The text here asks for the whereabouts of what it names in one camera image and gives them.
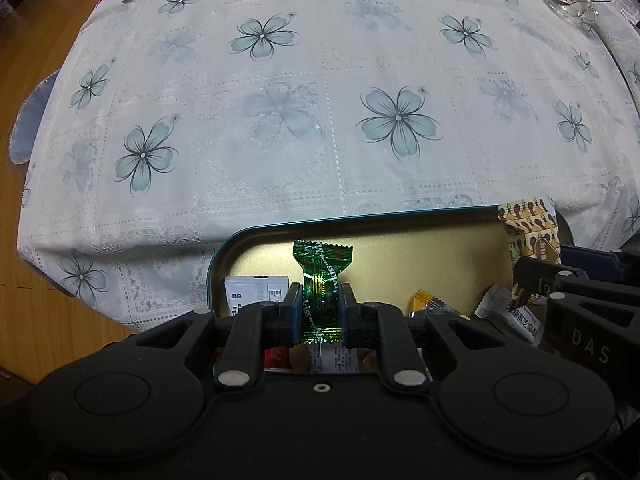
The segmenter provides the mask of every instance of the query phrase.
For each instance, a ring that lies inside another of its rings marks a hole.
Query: yellow snack wrapper
[[[498,208],[498,218],[507,232],[511,270],[521,256],[560,263],[558,222],[551,200],[542,197],[507,202]],[[514,282],[511,309],[537,301],[538,297]]]
[[[449,312],[450,314],[457,314],[460,317],[469,319],[467,316],[460,314],[455,308],[449,306],[440,298],[436,298],[430,292],[421,289],[418,290],[418,292],[416,292],[411,298],[410,312],[418,312],[419,310],[438,310],[441,312]]]

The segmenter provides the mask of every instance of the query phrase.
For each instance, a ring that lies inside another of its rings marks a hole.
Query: metal screw
[[[400,370],[394,374],[394,381],[402,386],[420,386],[427,376],[419,370]]]
[[[239,388],[249,382],[251,377],[242,370],[226,370],[218,376],[218,382],[230,388]]]
[[[331,389],[331,386],[329,386],[326,383],[318,383],[318,384],[314,384],[314,391],[318,392],[319,394],[325,394],[327,393],[329,390]]]

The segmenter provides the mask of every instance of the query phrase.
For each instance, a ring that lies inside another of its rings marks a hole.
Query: snack package
[[[302,341],[339,342],[338,274],[351,263],[353,248],[296,240],[293,256],[303,273]]]
[[[441,310],[450,314],[460,315],[455,308],[436,298],[430,292],[421,289],[414,294],[411,302],[411,312],[418,312],[419,310]]]
[[[280,303],[289,290],[288,276],[227,276],[225,278],[226,302],[232,316],[245,305],[258,301]],[[290,372],[289,349],[277,346],[265,350],[264,369],[274,372]]]
[[[238,309],[258,301],[280,303],[289,290],[288,276],[227,276],[226,304],[235,316]]]
[[[355,374],[358,372],[358,349],[340,343],[306,345],[311,355],[309,371],[313,374]]]
[[[560,263],[560,240],[556,209],[546,197],[507,202],[498,209],[498,218],[507,232],[511,270],[521,256]],[[513,283],[511,309],[537,301],[532,294]]]
[[[538,346],[543,335],[542,322],[526,306],[510,310],[511,293],[507,288],[494,283],[480,300],[475,314],[480,319],[487,319],[500,330],[504,325],[519,338]]]

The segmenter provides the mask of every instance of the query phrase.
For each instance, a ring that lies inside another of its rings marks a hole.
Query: metal tin tray
[[[279,224],[239,231],[216,252],[207,277],[209,307],[228,316],[226,276],[288,276],[302,282],[293,240],[353,246],[339,279],[358,301],[407,313],[418,289],[470,314],[493,283],[511,288],[507,237],[497,206],[437,209]]]

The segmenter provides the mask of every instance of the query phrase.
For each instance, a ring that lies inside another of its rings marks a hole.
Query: white tablecloth
[[[144,330],[206,304],[248,226],[544,194],[577,244],[619,247],[640,39],[599,22],[616,60],[543,0],[104,0],[47,105],[18,249]]]

